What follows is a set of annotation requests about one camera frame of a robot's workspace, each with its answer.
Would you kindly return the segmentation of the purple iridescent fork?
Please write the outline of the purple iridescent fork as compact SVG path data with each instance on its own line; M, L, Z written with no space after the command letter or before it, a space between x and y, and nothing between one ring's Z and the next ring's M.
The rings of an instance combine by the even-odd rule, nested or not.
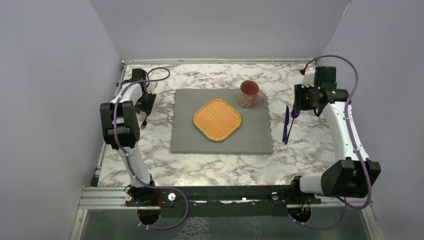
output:
M144 120L142 121L141 125L140 125L140 130L144 130L147 126L147 118L148 118L148 114L145 115Z

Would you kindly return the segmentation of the pink patterned cup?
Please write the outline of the pink patterned cup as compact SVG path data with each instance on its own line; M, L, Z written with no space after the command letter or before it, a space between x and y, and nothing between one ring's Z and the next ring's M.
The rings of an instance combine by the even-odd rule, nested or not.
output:
M259 85L252 80L243 81L240 85L240 95L238 103L243 108L251 108L254 105L262 104L266 96L260 92Z

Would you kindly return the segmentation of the woven yellow wicker tray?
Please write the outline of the woven yellow wicker tray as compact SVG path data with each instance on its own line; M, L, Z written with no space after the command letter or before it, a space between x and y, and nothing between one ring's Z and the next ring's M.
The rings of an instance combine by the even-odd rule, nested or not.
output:
M222 142L240 127L242 117L226 101L213 99L194 114L193 123L210 141Z

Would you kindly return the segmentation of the grey scalloped cloth placemat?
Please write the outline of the grey scalloped cloth placemat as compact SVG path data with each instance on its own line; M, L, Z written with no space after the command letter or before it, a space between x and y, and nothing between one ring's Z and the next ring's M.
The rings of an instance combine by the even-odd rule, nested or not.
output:
M245 108L240 97L240 89L176 90L171 153L272 154L268 100Z

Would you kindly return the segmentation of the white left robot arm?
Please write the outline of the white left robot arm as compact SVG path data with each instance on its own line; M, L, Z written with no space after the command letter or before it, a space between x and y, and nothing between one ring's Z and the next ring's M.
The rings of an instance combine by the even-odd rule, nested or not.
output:
M145 82L148 73L136 68L131 78L122 82L122 89L112 101L99 106L100 121L104 142L118 152L124 161L129 176L130 186L141 188L138 199L144 205L152 205L157 200L154 181L142 160L139 149L141 129L147 122L139 125L137 115L145 113L148 117L154 106L156 94L148 91L154 84Z

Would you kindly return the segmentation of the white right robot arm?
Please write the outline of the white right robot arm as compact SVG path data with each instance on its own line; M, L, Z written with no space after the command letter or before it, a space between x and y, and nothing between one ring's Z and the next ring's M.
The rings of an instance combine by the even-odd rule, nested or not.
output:
M301 84L294 86L293 108L313 110L323 116L330 129L335 162L323 173L295 176L288 190L289 199L300 204L309 195L365 198L381 173L371 161L359 139L353 120L351 100L346 89L339 89L334 66L305 67Z

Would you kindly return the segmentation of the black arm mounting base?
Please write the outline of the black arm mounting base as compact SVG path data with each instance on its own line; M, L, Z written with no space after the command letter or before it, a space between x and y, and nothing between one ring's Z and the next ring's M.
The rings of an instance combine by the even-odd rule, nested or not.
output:
M310 193L296 192L290 185L176 186L172 189L128 188L125 206L142 216L183 217L286 217L320 204Z

